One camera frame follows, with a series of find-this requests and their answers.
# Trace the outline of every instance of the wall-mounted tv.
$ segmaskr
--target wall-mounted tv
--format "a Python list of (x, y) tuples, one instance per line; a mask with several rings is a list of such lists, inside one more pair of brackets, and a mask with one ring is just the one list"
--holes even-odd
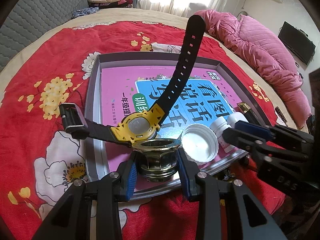
[(316, 46), (313, 42), (287, 22), (284, 22), (278, 38), (306, 65), (315, 53)]

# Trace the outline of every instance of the floral blanket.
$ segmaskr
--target floral blanket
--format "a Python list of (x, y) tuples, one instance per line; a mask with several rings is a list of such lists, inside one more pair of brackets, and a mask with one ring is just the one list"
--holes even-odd
[[(154, 42), (181, 46), (183, 37), (184, 30), (151, 22), (65, 28), (46, 41), (12, 78), (0, 106), (0, 215), (17, 240), (32, 238), (75, 179), (88, 181), (83, 142), (63, 131), (58, 106), (74, 102), (84, 110), (96, 56), (152, 51)], [(222, 61), (256, 96), (271, 123), (276, 123), (273, 105), (264, 92), (215, 40), (204, 37), (198, 55)], [(239, 173), (270, 213), (281, 205), (284, 194), (254, 174)], [(197, 209), (198, 204), (184, 200), (180, 191), (121, 203), (123, 238), (194, 239)], [(94, 221), (93, 206), (92, 239)]]

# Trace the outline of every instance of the watch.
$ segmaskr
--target watch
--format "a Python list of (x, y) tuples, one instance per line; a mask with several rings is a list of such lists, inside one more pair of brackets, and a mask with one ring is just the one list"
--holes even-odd
[(191, 16), (172, 78), (148, 111), (132, 113), (114, 127), (87, 120), (76, 104), (63, 103), (59, 108), (65, 131), (76, 139), (90, 137), (128, 146), (136, 141), (154, 138), (185, 88), (196, 61), (204, 31), (205, 22), (202, 17)]

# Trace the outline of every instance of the quilted pink fabric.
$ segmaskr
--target quilted pink fabric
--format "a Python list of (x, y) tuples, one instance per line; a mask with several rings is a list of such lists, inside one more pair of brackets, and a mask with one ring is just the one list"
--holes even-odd
[(311, 115), (295, 61), (278, 37), (249, 16), (238, 21), (230, 13), (201, 10), (206, 30), (245, 60), (281, 97), (299, 128)]

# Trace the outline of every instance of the gray quilted headboard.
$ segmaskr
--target gray quilted headboard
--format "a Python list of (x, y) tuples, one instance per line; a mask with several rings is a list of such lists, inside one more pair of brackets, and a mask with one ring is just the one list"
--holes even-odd
[(19, 0), (0, 28), (0, 72), (19, 51), (86, 7), (87, 0)]

